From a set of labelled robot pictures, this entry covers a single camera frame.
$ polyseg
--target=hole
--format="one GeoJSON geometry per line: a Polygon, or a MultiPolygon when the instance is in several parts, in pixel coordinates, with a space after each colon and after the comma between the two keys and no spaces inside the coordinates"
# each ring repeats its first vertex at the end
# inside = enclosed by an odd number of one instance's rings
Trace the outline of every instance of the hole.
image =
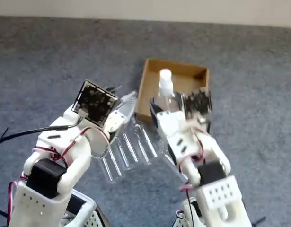
{"type": "Polygon", "coordinates": [[[186,149],[187,149],[187,146],[184,146],[181,150],[181,153],[184,153],[186,151],[186,149]]]}
{"type": "Polygon", "coordinates": [[[47,137],[48,139],[56,139],[56,138],[61,138],[61,135],[51,135],[47,137]]]}
{"type": "Polygon", "coordinates": [[[183,139],[179,139],[177,146],[179,146],[183,142],[183,139]]]}

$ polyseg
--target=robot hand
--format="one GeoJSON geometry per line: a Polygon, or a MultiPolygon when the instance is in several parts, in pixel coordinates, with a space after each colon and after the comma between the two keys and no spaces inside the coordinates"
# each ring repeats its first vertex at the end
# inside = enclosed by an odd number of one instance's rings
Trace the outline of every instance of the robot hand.
{"type": "Polygon", "coordinates": [[[229,160],[205,131],[203,118],[198,115],[186,120],[183,111],[160,112],[157,121],[158,132],[167,141],[175,165],[188,177],[189,186],[184,190],[194,191],[202,214],[200,222],[190,215],[195,213],[191,209],[185,216],[189,226],[204,223],[206,227],[252,227],[236,178],[230,175],[229,160]]]}

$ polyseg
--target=gray carpet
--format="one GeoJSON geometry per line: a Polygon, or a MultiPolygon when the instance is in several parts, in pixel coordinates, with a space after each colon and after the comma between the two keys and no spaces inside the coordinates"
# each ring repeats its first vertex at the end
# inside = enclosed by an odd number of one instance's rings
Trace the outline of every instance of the gray carpet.
{"type": "MultiPolygon", "coordinates": [[[[212,134],[232,164],[252,220],[291,227],[291,29],[191,23],[0,17],[0,135],[49,125],[88,78],[137,89],[147,57],[211,69],[212,134]]],[[[37,135],[0,146],[0,208],[37,135]]],[[[184,198],[167,165],[116,185],[96,165],[76,189],[115,227],[167,227],[184,198]]],[[[0,227],[5,219],[0,217],[0,227]]]]}

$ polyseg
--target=cardboard box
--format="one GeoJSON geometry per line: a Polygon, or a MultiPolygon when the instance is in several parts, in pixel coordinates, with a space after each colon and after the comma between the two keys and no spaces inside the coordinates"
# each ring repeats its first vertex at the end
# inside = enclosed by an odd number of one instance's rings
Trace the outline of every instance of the cardboard box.
{"type": "Polygon", "coordinates": [[[138,101],[135,108],[136,119],[151,123],[149,101],[158,93],[159,72],[172,72],[174,91],[190,93],[201,87],[208,90],[209,70],[205,67],[160,59],[147,59],[140,83],[138,101]]]}

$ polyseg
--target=white wall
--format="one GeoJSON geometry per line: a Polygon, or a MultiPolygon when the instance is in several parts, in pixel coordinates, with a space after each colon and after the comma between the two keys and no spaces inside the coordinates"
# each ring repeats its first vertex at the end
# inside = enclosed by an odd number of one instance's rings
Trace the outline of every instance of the white wall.
{"type": "Polygon", "coordinates": [[[0,15],[291,27],[291,0],[0,0],[0,15]]]}

